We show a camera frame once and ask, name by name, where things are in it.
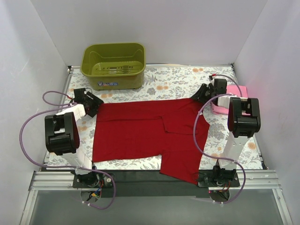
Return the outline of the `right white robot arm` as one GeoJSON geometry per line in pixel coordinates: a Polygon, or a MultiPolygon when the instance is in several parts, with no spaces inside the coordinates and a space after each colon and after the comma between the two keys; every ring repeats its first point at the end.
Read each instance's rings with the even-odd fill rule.
{"type": "Polygon", "coordinates": [[[226,75],[213,74],[209,79],[210,83],[203,83],[192,99],[204,106],[213,104],[228,109],[229,136],[222,155],[215,157],[215,166],[197,172],[196,182],[199,187],[238,187],[238,159],[245,144],[261,128],[259,100],[227,93],[226,75]]]}

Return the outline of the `red t shirt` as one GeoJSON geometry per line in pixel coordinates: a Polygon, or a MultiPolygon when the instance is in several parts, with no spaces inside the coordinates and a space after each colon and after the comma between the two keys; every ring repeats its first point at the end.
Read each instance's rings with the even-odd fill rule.
{"type": "Polygon", "coordinates": [[[206,144],[209,123],[190,98],[105,103],[98,110],[94,162],[161,156],[160,172],[192,184],[206,144]]]}

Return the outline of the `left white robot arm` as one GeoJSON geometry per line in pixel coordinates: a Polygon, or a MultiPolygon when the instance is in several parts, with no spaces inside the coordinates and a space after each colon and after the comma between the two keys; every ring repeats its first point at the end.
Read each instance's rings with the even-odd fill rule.
{"type": "Polygon", "coordinates": [[[80,88],[74,89],[70,103],[75,105],[55,115],[45,116],[45,145],[50,153],[63,157],[74,167],[73,174],[78,182],[93,188],[99,184],[100,176],[90,171],[96,167],[80,149],[76,122],[86,115],[93,118],[104,102],[86,88],[80,88]]]}

